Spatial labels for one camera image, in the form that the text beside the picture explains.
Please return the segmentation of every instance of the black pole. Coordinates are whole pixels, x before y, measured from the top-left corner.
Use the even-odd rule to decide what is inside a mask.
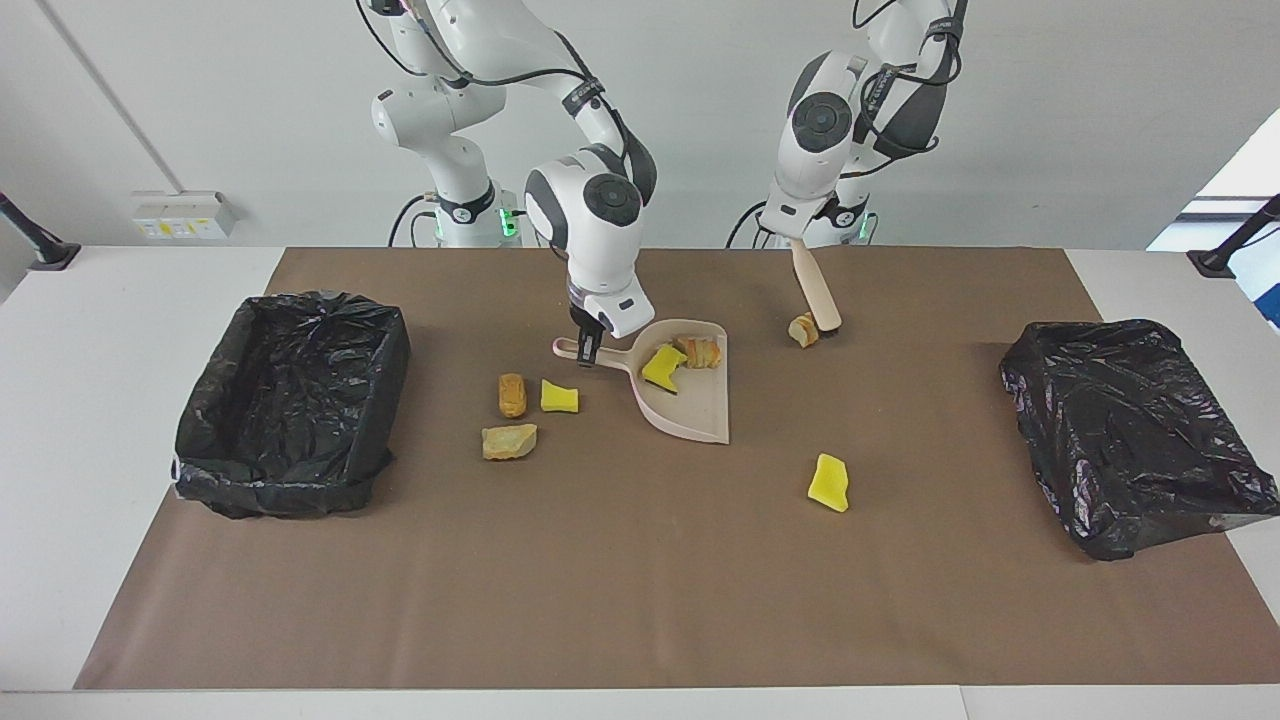
[[[1253,236],[1258,234],[1268,223],[1276,220],[1280,220],[1280,195],[1267,200],[1266,205],[1248,220],[1244,220],[1244,224],[1231,233],[1231,237],[1226,238],[1222,245],[1213,250],[1192,250],[1187,256],[1206,278],[1234,278],[1235,273],[1226,266],[1231,261],[1231,255],[1235,255],[1236,250],[1253,240]]]
[[[79,245],[63,242],[54,237],[51,232],[36,224],[19,210],[4,192],[0,192],[0,215],[13,223],[13,227],[27,237],[27,242],[36,251],[36,261],[31,264],[32,270],[63,270],[79,252]]]

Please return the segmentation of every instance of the brown paper sheet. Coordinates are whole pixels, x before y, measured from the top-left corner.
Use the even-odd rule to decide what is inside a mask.
[[[273,292],[404,309],[398,459],[348,516],[166,496],[77,687],[1280,682],[1225,537],[1102,564],[1047,507],[997,363],[1028,322],[1097,319],[1061,251],[818,256],[845,327],[804,351],[787,255],[640,259],[659,316],[728,329],[723,447],[659,434],[622,373],[550,355],[572,327],[549,252],[289,250]],[[506,372],[538,448],[485,462]],[[582,413],[536,411],[543,377]],[[844,515],[805,497],[819,452],[849,464]]]

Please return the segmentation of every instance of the tabletop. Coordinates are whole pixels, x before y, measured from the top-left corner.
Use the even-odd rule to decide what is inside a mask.
[[[280,249],[90,247],[67,273],[32,274],[0,305],[0,715],[1262,716],[1277,687],[829,688],[604,692],[65,693],[168,486],[173,428],[238,302],[261,293]],[[1234,283],[1181,255],[1070,251],[1107,320],[1146,316],[1179,333],[1263,468],[1280,468],[1280,337]],[[114,405],[119,389],[132,405]],[[1230,533],[1272,614],[1280,611],[1280,521]]]

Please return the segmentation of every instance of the bin lined with black bag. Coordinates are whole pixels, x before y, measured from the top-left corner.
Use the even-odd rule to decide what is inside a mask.
[[[1275,479],[1160,323],[1033,323],[1000,369],[1036,478],[1091,557],[1280,515]]]
[[[246,300],[178,424],[178,495],[229,518],[364,507],[408,354],[401,310],[360,295]]]

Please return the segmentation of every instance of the piece of food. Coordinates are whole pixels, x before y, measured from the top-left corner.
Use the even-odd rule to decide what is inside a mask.
[[[577,413],[577,388],[559,387],[544,378],[543,413]]]
[[[672,345],[689,356],[690,370],[719,368],[721,350],[713,337],[677,337]]]
[[[800,343],[800,347],[809,347],[818,342],[818,323],[813,320],[813,313],[805,313],[787,325],[787,334]]]
[[[818,470],[809,483],[809,498],[831,507],[836,512],[849,510],[849,470],[845,462],[823,452],[818,456]]]
[[[680,391],[676,389],[676,383],[671,382],[671,374],[676,372],[676,368],[687,361],[687,355],[676,350],[671,345],[663,345],[658,348],[658,352],[655,352],[654,356],[644,364],[644,368],[640,370],[640,377],[662,389],[676,395]]]
[[[498,375],[498,410],[503,418],[518,418],[525,414],[529,400],[525,396],[525,378],[518,373]]]
[[[480,430],[485,460],[515,460],[534,451],[538,445],[538,425],[506,425]]]

